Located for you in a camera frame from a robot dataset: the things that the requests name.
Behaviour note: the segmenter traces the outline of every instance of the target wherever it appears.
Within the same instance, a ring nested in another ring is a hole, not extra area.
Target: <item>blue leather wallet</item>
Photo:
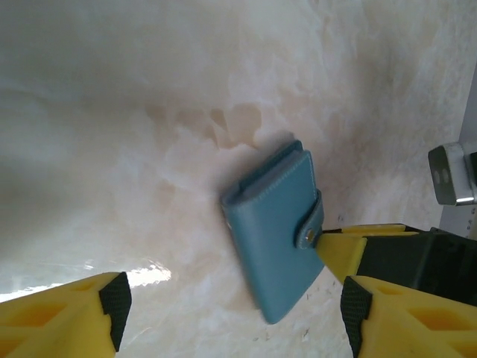
[[[277,323],[323,269],[314,247],[323,204],[312,156],[298,140],[232,185],[221,204],[265,320]]]

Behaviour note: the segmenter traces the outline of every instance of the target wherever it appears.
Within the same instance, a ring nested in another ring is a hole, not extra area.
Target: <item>wallet snap closure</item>
[[[321,235],[321,225],[324,220],[323,202],[321,200],[321,192],[318,191],[318,198],[315,202],[312,212],[298,230],[295,240],[297,248],[313,248],[317,238]]]

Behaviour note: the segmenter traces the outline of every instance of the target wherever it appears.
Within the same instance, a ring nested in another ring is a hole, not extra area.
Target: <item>marble countertop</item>
[[[458,138],[477,3],[1,6],[0,301],[127,271],[117,357],[351,357],[326,269],[264,323],[218,193],[294,135],[327,228],[437,226],[426,156]]]

